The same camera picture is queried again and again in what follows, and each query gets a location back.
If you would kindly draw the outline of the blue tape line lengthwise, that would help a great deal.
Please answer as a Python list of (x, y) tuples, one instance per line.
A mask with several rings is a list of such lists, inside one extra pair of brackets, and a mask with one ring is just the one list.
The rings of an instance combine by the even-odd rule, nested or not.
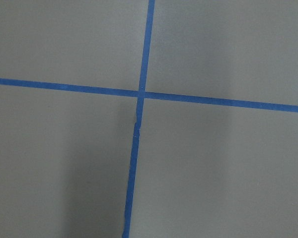
[(131, 217), (132, 217), (133, 198), (134, 198), (134, 189), (135, 189), (137, 162), (138, 162), (138, 152), (139, 152), (139, 144), (140, 144), (140, 134), (141, 134), (141, 126), (142, 126), (142, 116), (143, 116), (143, 108), (144, 108), (144, 100), (145, 100), (145, 92), (146, 92), (154, 6), (155, 6), (155, 1), (149, 0), (143, 53), (142, 53), (140, 79), (139, 79), (139, 88), (138, 88), (138, 95), (137, 95), (136, 121), (134, 124), (133, 140), (132, 140), (131, 156), (130, 156), (130, 166), (129, 166), (129, 176), (128, 176), (128, 183), (127, 183), (127, 191), (126, 191), (124, 228), (121, 235), (122, 238), (129, 237), (130, 227), (131, 227)]

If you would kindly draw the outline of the blue tape line crosswise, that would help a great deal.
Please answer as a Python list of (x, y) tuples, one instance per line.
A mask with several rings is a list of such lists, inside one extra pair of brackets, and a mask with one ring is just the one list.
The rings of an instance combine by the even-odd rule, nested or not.
[[(104, 94), (104, 95), (124, 96), (124, 97), (133, 97), (133, 98), (136, 98), (139, 95), (139, 92), (134, 90), (80, 86), (80, 85), (72, 85), (72, 84), (37, 82), (37, 81), (5, 79), (5, 78), (0, 78), (0, 85), (60, 90), (60, 91), (70, 91), (70, 92), (82, 92), (82, 93), (91, 93), (91, 94)], [(165, 94), (165, 93), (156, 93), (156, 92), (143, 92), (142, 95), (144, 96), (145, 99), (178, 101), (178, 102), (188, 102), (188, 103), (197, 103), (197, 104), (209, 104), (209, 105), (298, 113), (297, 105), (274, 104), (274, 103), (221, 99), (221, 98), (211, 98), (211, 97), (198, 97), (198, 96), (188, 96), (188, 95), (178, 95), (178, 94)]]

